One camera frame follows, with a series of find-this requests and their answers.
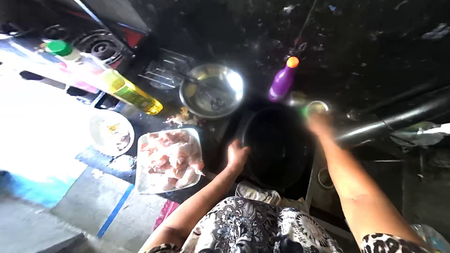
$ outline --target blue floor stripe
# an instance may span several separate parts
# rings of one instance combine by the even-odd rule
[[[105,234],[106,230],[109,228],[109,225],[111,225],[112,221],[116,217],[116,215],[119,212],[119,210],[122,208],[123,204],[125,203],[125,200],[128,198],[128,196],[131,193],[131,190],[133,190],[134,187],[135,187],[135,185],[133,185],[133,184],[130,184],[130,186],[128,186],[128,188],[126,189],[126,191],[123,194],[123,196],[120,198],[120,200],[117,203],[117,205],[114,208],[114,210],[109,215],[108,219],[106,219],[105,224],[103,224],[103,226],[100,228],[100,230],[99,230],[99,232],[97,234],[98,238],[102,238],[103,237],[103,235]]]

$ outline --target cooking pot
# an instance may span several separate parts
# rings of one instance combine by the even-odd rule
[[[314,145],[301,115],[271,105],[243,118],[237,132],[243,146],[250,147],[243,176],[282,194],[311,169]]]

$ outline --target woman's hand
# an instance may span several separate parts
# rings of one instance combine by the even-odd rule
[[[308,128],[319,138],[333,138],[333,127],[326,115],[319,113],[309,115]]]
[[[237,170],[239,173],[244,169],[244,164],[247,161],[249,147],[241,148],[241,141],[235,139],[233,143],[228,146],[228,165],[227,168]]]

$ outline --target chopped food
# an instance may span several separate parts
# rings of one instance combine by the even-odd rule
[[[195,179],[195,171],[191,167],[187,167],[186,172],[184,173],[183,177],[180,178],[176,184],[175,187],[177,189],[181,189],[185,187],[186,185],[192,183]]]
[[[197,125],[198,121],[199,119],[196,116],[193,116],[193,118],[190,119],[188,109],[186,107],[181,107],[180,113],[167,118],[166,123],[171,125],[178,125],[178,127],[181,127],[183,126],[183,124]]]
[[[120,126],[120,123],[103,121],[100,124],[100,135],[107,146],[122,151],[130,143],[130,132]]]
[[[195,180],[196,174],[204,175],[200,146],[186,130],[148,134],[147,140],[140,147],[145,154],[143,165],[150,174],[163,174],[163,190],[183,188]]]

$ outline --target floral dress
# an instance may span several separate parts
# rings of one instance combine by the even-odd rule
[[[364,253],[426,253],[398,237],[364,237]],[[195,226],[181,249],[163,244],[147,253],[305,252],[342,253],[328,233],[307,213],[263,202],[230,197],[218,203]]]

